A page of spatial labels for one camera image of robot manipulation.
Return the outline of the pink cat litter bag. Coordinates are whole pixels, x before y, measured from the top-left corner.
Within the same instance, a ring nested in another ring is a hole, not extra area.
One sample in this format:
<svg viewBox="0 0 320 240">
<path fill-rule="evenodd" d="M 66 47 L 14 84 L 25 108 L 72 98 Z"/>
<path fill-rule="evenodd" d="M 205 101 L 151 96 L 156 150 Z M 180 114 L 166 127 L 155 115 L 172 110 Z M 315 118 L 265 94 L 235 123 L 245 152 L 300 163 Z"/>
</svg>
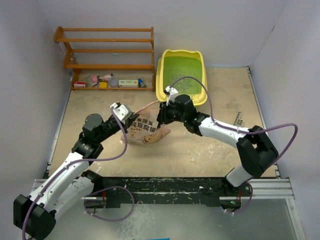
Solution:
<svg viewBox="0 0 320 240">
<path fill-rule="evenodd" d="M 150 102 L 135 112 L 139 116 L 127 129 L 127 142 L 131 145 L 153 144 L 167 136 L 171 130 L 157 121 L 160 101 Z"/>
</svg>

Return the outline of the metal bag clip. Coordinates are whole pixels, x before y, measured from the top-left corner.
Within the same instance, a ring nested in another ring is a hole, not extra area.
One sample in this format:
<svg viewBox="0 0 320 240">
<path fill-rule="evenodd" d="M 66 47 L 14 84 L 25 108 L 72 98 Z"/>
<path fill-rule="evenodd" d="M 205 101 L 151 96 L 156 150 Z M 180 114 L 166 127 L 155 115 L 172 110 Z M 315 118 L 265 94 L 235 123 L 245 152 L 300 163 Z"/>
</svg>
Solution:
<svg viewBox="0 0 320 240">
<path fill-rule="evenodd" d="M 242 120 L 242 112 L 239 111 L 236 115 L 236 118 L 234 120 L 234 126 L 237 126 L 237 127 L 241 127 L 243 125 L 243 120 Z"/>
</svg>

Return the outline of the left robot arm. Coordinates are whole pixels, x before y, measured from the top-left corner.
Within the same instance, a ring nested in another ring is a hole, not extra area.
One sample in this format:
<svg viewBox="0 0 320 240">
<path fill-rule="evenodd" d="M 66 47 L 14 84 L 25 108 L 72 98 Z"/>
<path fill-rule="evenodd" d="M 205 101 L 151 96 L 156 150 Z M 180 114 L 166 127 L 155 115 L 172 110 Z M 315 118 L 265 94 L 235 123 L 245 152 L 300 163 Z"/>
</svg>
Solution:
<svg viewBox="0 0 320 240">
<path fill-rule="evenodd" d="M 13 202 L 13 223 L 26 236 L 44 240 L 57 221 L 81 198 L 98 196 L 103 191 L 101 181 L 81 174 L 103 151 L 102 142 L 126 129 L 138 117 L 132 112 L 112 110 L 107 121 L 97 114 L 86 117 L 78 141 L 61 166 L 28 196 L 20 194 Z"/>
</svg>

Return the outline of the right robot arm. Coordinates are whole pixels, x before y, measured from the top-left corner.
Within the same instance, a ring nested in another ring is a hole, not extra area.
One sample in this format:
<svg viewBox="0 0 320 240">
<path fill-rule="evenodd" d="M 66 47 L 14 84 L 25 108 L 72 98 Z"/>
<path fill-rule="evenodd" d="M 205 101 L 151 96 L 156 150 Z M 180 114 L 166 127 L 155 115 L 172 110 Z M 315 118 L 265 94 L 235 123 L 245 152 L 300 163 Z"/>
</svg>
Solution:
<svg viewBox="0 0 320 240">
<path fill-rule="evenodd" d="M 261 127 L 241 127 L 213 121 L 211 116 L 197 111 L 188 95 L 177 96 L 174 101 L 162 101 L 157 116 L 158 125 L 183 123 L 188 132 L 223 142 L 237 149 L 241 164 L 232 169 L 222 183 L 228 196 L 235 195 L 244 182 L 260 177 L 277 159 L 279 153 Z"/>
</svg>

